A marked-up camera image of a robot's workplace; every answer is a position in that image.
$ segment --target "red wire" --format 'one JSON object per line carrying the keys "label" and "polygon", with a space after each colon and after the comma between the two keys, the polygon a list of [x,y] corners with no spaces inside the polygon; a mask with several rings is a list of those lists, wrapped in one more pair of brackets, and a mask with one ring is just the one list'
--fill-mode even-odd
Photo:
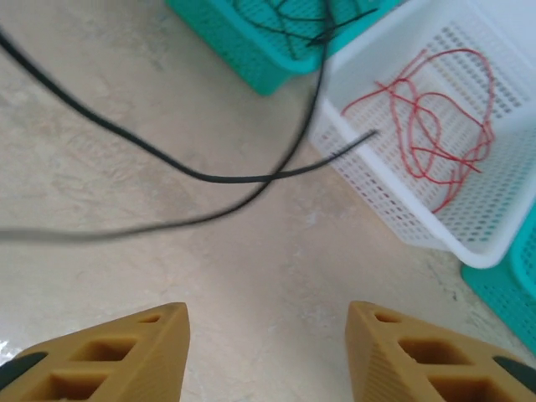
{"label": "red wire", "polygon": [[[382,85],[376,81],[376,85],[379,87],[379,90],[371,92],[365,96],[361,96],[357,100],[354,100],[349,105],[343,109],[343,116],[345,116],[348,111],[359,104],[362,101],[375,97],[383,93],[389,95],[389,108],[393,118],[393,123],[396,130],[396,136],[399,143],[399,151],[402,159],[402,163],[405,166],[405,170],[413,178],[416,179],[425,179],[437,185],[447,185],[448,189],[446,196],[441,203],[441,205],[434,209],[432,212],[436,213],[442,210],[447,206],[460,192],[462,185],[467,179],[467,176],[471,171],[481,173],[481,171],[475,166],[477,162],[481,162],[489,156],[491,151],[491,145],[495,140],[495,134],[492,130],[492,113],[493,113],[493,104],[495,102],[495,78],[492,72],[492,66],[489,61],[484,57],[483,54],[477,52],[473,49],[452,49],[432,56],[425,57],[427,51],[422,50],[417,57],[410,61],[408,65],[400,72],[400,74],[391,82],[389,85]],[[411,80],[412,77],[417,75],[419,71],[422,70],[427,64],[431,63],[435,59],[446,56],[448,54],[455,53],[468,53],[477,56],[487,73],[489,79],[488,86],[488,101],[487,107],[484,113],[484,116],[481,121],[477,118],[471,116],[467,111],[465,111],[458,103],[456,103],[450,96],[442,94],[440,92],[425,92],[419,94],[415,83]],[[397,93],[399,85],[407,85],[411,93],[411,99],[408,99]],[[441,125],[441,119],[433,111],[423,107],[421,105],[423,99],[426,97],[439,97],[443,100],[449,102],[452,106],[455,107],[464,117],[469,119],[472,123],[480,127],[480,131],[477,136],[476,145],[466,151],[461,157],[454,155],[446,151],[441,145],[441,138],[443,137],[444,130]],[[397,104],[403,102],[404,104],[411,106],[410,118],[408,120],[408,125],[404,129],[402,123],[400,122],[399,112],[397,110]],[[433,122],[433,133],[430,132],[429,127],[425,124],[424,116],[431,118]],[[424,138],[430,143],[430,148],[416,146],[414,129],[417,125],[422,132],[424,133]],[[427,161],[425,166],[421,162],[423,157],[419,155],[428,154]],[[431,170],[435,166],[434,162],[438,159],[443,159],[448,162],[453,162],[456,164],[451,170],[451,174],[448,180],[435,178],[431,174]]]}

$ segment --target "white plastic basket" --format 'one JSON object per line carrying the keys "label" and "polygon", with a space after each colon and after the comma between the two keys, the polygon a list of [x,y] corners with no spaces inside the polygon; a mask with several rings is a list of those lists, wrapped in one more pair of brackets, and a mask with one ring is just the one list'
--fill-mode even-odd
{"label": "white plastic basket", "polygon": [[[367,130],[379,129],[379,135],[333,166],[405,243],[450,250],[475,268],[502,259],[536,198],[536,57],[528,52],[536,28],[522,18],[536,13],[536,3],[519,3],[524,4],[411,0],[396,9],[332,58],[325,99],[310,137],[327,156]],[[489,158],[478,164],[482,173],[470,174],[457,197],[433,214],[445,194],[405,171],[387,96],[368,100],[359,113],[346,118],[341,112],[376,90],[376,80],[389,83],[422,49],[434,54],[462,47],[482,52],[492,63],[497,140]],[[480,67],[470,55],[447,56],[427,67],[415,83],[448,94],[481,116],[488,93]],[[466,120],[445,113],[449,143],[463,147]]]}

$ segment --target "tangled red wire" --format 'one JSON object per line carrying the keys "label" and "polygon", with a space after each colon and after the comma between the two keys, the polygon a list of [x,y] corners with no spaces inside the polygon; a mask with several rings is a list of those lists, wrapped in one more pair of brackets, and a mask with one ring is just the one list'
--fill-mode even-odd
{"label": "tangled red wire", "polygon": [[[477,56],[481,60],[488,76],[489,97],[487,107],[481,121],[470,115],[458,103],[445,94],[441,94],[440,92],[425,92],[420,94],[417,90],[417,86],[411,80],[417,73],[419,73],[419,71],[422,70],[423,67],[433,60],[455,53],[466,53]],[[492,72],[492,66],[483,54],[473,49],[453,49],[433,54],[431,56],[427,56],[427,51],[423,50],[402,70],[402,72],[400,72],[392,83],[389,85],[383,85],[378,81],[375,83],[379,87],[378,90],[354,100],[344,108],[342,114],[343,116],[346,116],[350,109],[354,108],[362,101],[383,93],[387,93],[389,95],[389,108],[393,117],[393,123],[396,128],[400,156],[406,172],[413,178],[429,180],[430,182],[439,186],[448,186],[446,196],[441,205],[432,211],[433,213],[439,212],[441,209],[447,206],[455,198],[455,196],[457,196],[470,172],[481,173],[481,171],[476,167],[476,164],[486,159],[491,151],[491,145],[495,139],[491,124],[493,104],[495,101],[495,79]],[[397,90],[402,85],[405,85],[410,90],[411,99],[408,99],[407,97],[397,93]],[[441,145],[444,134],[441,119],[436,113],[423,107],[422,105],[425,98],[433,96],[449,102],[462,115],[469,119],[469,121],[472,121],[474,124],[480,127],[480,130],[476,135],[477,138],[474,147],[471,147],[468,151],[463,152],[460,156],[448,152]],[[411,106],[411,113],[405,129],[402,127],[399,112],[397,110],[397,102],[400,101]],[[425,116],[428,116],[431,118],[431,121],[433,121],[435,126],[434,133],[432,133],[432,130],[425,124]],[[418,127],[420,127],[424,138],[428,141],[428,143],[430,143],[429,147],[415,145],[415,123],[418,125]],[[424,163],[422,162],[423,155],[427,156],[427,160],[425,160]],[[434,163],[438,159],[447,160],[455,164],[455,167],[451,170],[450,177],[447,180],[437,178],[431,174]]]}

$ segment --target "beige floor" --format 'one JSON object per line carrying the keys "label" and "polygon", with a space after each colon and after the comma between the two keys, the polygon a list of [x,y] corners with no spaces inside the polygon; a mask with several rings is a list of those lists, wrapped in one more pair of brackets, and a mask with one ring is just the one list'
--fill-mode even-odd
{"label": "beige floor", "polygon": [[[160,0],[3,0],[2,25],[99,111],[207,173],[263,173],[301,83],[250,91]],[[0,59],[0,222],[112,228],[187,217],[248,189],[195,182],[67,111]],[[316,157],[307,149],[300,163]],[[331,169],[232,219],[77,247],[0,245],[0,353],[170,301],[192,341],[183,401],[350,400],[347,305],[367,300],[534,362],[448,254],[401,244]]]}

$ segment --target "marble floor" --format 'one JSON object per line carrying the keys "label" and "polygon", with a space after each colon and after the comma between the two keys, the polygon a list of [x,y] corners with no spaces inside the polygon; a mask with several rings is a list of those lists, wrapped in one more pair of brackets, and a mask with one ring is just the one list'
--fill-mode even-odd
{"label": "marble floor", "polygon": [[[3,0],[2,26],[77,96],[206,173],[263,173],[304,109],[262,98],[161,0]],[[185,178],[65,109],[0,56],[0,223],[118,228],[219,208],[249,186]],[[317,158],[309,147],[296,165]],[[331,169],[279,182],[231,219],[102,245],[0,245],[2,361],[31,344],[187,302],[183,402],[351,400],[343,329],[376,302],[521,343],[447,253],[400,243]]]}

